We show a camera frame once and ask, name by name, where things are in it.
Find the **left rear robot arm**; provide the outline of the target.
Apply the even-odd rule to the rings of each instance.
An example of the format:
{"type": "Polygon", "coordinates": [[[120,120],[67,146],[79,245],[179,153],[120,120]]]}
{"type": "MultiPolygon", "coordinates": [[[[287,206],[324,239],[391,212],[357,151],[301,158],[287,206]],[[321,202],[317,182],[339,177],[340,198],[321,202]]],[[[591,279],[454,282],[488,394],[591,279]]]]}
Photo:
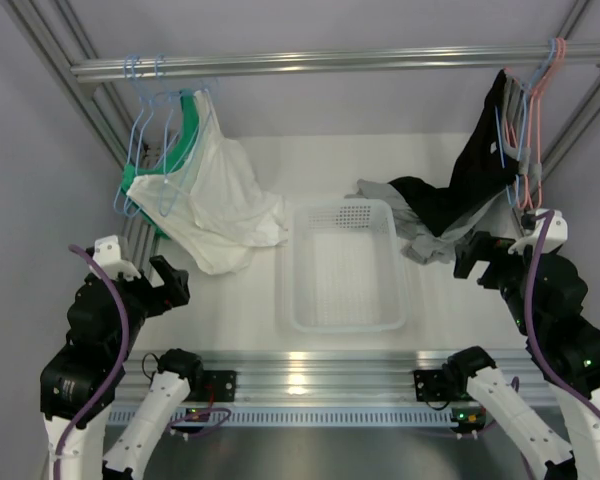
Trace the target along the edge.
{"type": "MultiPolygon", "coordinates": [[[[109,386],[115,388],[124,375],[128,358],[144,321],[189,303],[188,273],[176,270],[162,256],[150,263],[163,284],[154,287],[119,252],[105,253],[98,248],[94,261],[99,277],[112,293],[119,314],[114,334],[115,361],[109,386]]],[[[171,416],[187,397],[201,385],[201,358],[182,349],[170,349],[157,360],[157,371],[150,379],[149,391],[117,442],[104,454],[101,473],[104,479],[141,479],[163,433],[174,425],[171,416]]]]}

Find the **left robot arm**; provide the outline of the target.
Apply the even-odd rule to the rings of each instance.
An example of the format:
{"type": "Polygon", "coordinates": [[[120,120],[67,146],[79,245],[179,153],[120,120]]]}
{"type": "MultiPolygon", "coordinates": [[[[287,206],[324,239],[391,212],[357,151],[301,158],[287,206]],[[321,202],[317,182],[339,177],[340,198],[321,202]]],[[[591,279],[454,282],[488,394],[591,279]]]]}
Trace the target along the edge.
{"type": "Polygon", "coordinates": [[[160,366],[150,391],[118,442],[104,447],[116,389],[145,321],[188,304],[189,274],[161,255],[150,264],[162,283],[143,272],[107,275],[93,256],[74,247],[91,271],[67,312],[65,344],[40,375],[40,410],[52,479],[141,479],[171,414],[199,397],[205,374],[190,365],[160,366]]]}

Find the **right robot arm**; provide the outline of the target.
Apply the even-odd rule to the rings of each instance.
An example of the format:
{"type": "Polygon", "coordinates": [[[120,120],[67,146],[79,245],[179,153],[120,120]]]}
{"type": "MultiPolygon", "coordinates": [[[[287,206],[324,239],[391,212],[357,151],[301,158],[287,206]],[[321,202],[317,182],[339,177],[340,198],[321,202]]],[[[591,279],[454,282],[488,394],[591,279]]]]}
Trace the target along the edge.
{"type": "Polygon", "coordinates": [[[476,233],[457,247],[454,275],[465,279],[479,261],[478,283],[506,303],[526,349],[557,400],[561,438],[521,398],[495,360],[478,346],[449,357],[447,389],[470,397],[505,431],[535,479],[600,479],[600,330],[582,315],[588,292],[575,265],[531,247],[510,252],[513,240],[476,233]]]}

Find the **white tank top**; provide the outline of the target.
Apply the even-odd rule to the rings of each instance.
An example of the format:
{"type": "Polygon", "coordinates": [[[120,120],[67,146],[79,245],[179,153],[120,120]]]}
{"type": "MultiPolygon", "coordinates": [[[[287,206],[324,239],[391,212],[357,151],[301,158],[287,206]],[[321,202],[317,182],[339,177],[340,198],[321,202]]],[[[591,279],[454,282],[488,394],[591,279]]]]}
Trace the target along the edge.
{"type": "Polygon", "coordinates": [[[128,195],[201,271],[235,273],[257,248],[287,240],[286,202],[260,187],[241,143],[224,136],[210,94],[194,101],[200,131],[184,164],[137,176],[128,195]]]}

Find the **right rear robot arm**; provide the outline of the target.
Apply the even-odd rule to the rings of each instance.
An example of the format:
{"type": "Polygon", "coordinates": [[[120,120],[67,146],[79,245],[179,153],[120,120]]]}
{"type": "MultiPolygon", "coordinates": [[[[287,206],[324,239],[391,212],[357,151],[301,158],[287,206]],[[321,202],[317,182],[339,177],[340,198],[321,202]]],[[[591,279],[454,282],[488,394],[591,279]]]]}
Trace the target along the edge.
{"type": "MultiPolygon", "coordinates": [[[[478,284],[497,290],[506,303],[518,331],[523,326],[525,257],[509,254],[511,239],[478,232],[456,248],[454,276],[465,279],[478,261],[488,267],[478,284]]],[[[556,434],[519,395],[519,381],[507,380],[495,360],[481,347],[459,351],[442,366],[455,394],[467,394],[479,402],[493,421],[518,448],[532,479],[575,479],[575,458],[570,444],[556,434]]]]}

